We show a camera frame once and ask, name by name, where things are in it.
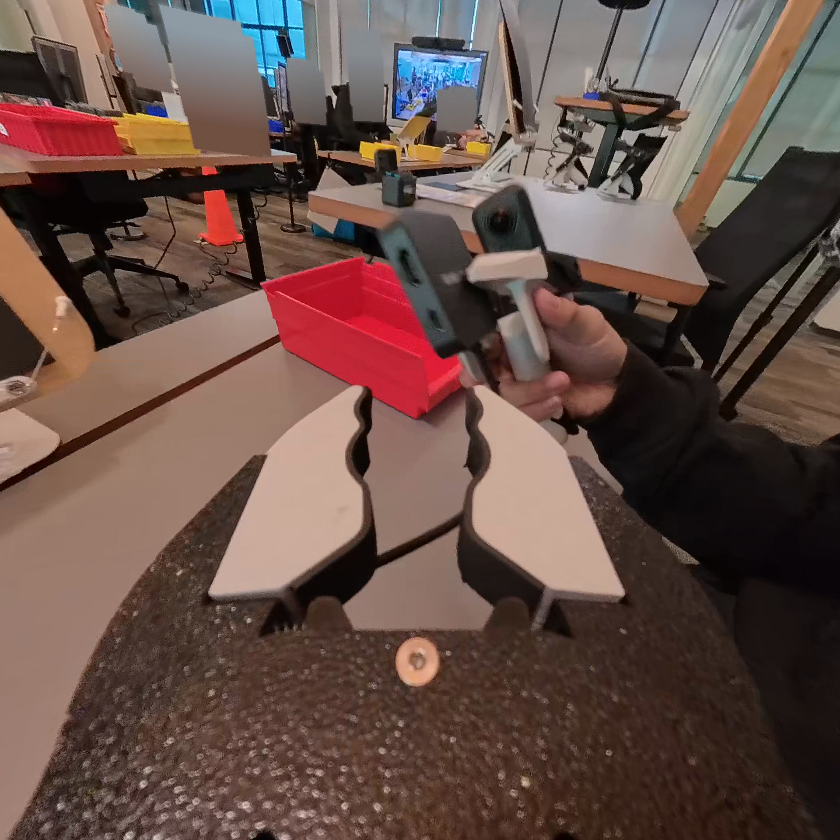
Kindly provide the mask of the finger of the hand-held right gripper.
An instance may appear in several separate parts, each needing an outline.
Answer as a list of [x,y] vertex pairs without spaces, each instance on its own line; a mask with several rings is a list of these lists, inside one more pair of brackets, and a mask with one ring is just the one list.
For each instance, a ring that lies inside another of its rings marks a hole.
[[473,285],[495,286],[514,281],[546,280],[549,269],[541,250],[516,250],[477,255],[466,269]]

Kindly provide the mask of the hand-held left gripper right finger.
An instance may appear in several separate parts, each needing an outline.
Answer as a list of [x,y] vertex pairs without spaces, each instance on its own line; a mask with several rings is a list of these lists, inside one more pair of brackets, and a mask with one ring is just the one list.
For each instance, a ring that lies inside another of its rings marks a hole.
[[561,625],[562,602],[626,593],[565,449],[484,385],[467,394],[470,482],[460,576],[491,606],[524,604],[531,625]]

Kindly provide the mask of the grey desk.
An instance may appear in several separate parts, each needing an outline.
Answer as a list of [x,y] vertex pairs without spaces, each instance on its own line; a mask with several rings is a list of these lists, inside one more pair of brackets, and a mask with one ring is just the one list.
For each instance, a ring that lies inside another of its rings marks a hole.
[[[74,690],[122,600],[252,456],[347,384],[290,355],[254,294],[97,353],[25,407],[61,457],[2,489],[2,838],[22,815]],[[382,551],[463,499],[463,393],[415,421],[373,405],[368,481]],[[362,628],[478,628],[455,535],[377,573],[346,607]]]

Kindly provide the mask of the wooden-edged desk with black legs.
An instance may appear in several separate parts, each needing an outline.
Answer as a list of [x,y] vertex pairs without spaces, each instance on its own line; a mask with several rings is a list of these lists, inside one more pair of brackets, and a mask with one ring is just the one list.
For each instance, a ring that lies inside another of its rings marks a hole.
[[30,186],[33,175],[93,175],[125,173],[123,188],[131,196],[177,197],[224,190],[235,194],[245,237],[249,287],[266,281],[256,211],[251,193],[270,187],[275,167],[298,162],[294,153],[270,150],[268,155],[201,152],[196,155],[46,156],[2,145],[2,167],[17,176],[19,186]]

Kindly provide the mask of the person's right hand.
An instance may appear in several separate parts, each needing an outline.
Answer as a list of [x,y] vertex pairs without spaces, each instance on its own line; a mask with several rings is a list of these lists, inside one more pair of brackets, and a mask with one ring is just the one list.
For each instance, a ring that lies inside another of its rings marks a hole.
[[518,381],[504,362],[499,394],[536,422],[560,413],[580,424],[596,419],[616,394],[627,345],[597,309],[545,288],[534,291],[533,302],[549,342],[551,372]]

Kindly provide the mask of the grey table with wooden edge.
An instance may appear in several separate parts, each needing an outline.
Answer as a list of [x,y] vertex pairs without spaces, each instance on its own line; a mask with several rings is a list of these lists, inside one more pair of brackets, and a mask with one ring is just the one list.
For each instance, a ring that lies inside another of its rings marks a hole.
[[[697,305],[706,293],[707,277],[668,204],[547,191],[529,177],[523,184],[546,246],[576,258],[584,280],[681,307]],[[404,209],[384,205],[377,184],[319,189],[308,204],[317,214],[370,228],[386,226]],[[422,197],[412,208],[452,217],[470,252],[482,250],[468,208]]]

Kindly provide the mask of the wood-edged panel on stand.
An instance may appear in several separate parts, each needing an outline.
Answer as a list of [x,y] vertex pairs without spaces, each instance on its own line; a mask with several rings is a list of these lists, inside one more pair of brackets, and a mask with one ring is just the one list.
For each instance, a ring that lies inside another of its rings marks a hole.
[[525,151],[538,138],[538,109],[532,90],[529,53],[518,24],[503,17],[498,29],[502,77],[511,137]]

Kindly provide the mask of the empty red bin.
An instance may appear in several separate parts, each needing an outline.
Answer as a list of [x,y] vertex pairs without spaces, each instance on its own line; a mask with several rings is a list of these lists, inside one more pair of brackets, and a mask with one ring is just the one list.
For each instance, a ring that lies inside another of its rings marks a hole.
[[284,349],[413,419],[461,389],[456,357],[427,340],[393,268],[362,257],[265,281]]

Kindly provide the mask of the white panel stand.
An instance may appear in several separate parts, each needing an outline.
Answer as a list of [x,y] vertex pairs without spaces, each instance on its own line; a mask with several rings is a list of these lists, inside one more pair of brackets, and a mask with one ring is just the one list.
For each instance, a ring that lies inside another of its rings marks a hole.
[[26,375],[1,381],[1,484],[52,455],[60,436],[23,413],[18,406],[37,393],[38,385]]

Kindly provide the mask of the person's black clothed torso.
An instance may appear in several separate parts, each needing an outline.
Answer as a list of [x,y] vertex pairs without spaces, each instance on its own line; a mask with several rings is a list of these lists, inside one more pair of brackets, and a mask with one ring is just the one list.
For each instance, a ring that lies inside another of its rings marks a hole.
[[759,692],[794,787],[839,838],[839,598],[686,569],[717,608]]

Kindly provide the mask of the black panel with wooden back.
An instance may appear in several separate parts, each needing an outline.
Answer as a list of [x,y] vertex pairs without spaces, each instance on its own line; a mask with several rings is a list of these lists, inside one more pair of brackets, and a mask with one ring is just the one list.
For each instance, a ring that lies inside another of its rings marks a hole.
[[27,399],[55,392],[88,371],[96,347],[87,322],[5,212],[1,212],[1,295],[52,358],[51,364],[39,366]]

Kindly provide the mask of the black office chair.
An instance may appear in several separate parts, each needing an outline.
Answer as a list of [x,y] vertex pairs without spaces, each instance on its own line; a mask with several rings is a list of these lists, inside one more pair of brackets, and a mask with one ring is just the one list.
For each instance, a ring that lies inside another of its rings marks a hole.
[[111,228],[127,228],[148,213],[146,202],[131,196],[123,188],[128,181],[125,173],[95,173],[93,175],[58,175],[57,194],[47,200],[46,218],[52,228],[63,234],[85,235],[92,247],[90,257],[72,265],[82,278],[95,273],[105,276],[113,292],[121,319],[130,315],[130,308],[119,288],[117,270],[146,277],[170,280],[175,289],[185,295],[189,286],[179,276],[149,266],[138,258],[112,255]]

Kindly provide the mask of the large yellow storage bin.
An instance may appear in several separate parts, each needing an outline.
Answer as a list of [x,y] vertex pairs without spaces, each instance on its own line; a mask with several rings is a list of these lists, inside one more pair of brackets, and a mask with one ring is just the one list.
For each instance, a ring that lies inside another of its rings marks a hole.
[[187,122],[148,114],[124,114],[111,121],[126,154],[199,154]]

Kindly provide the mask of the large red storage bin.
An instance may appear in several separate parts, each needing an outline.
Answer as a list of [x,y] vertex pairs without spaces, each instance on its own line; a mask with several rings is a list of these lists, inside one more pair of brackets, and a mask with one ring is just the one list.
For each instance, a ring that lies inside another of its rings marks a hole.
[[64,108],[1,104],[1,144],[46,156],[121,156],[108,119]]

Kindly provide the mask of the slanted wooden post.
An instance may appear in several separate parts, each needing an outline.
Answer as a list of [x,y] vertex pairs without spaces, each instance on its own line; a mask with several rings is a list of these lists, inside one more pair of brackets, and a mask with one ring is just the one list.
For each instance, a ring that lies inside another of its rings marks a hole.
[[689,238],[698,229],[733,163],[810,31],[824,1],[788,1],[677,213]]

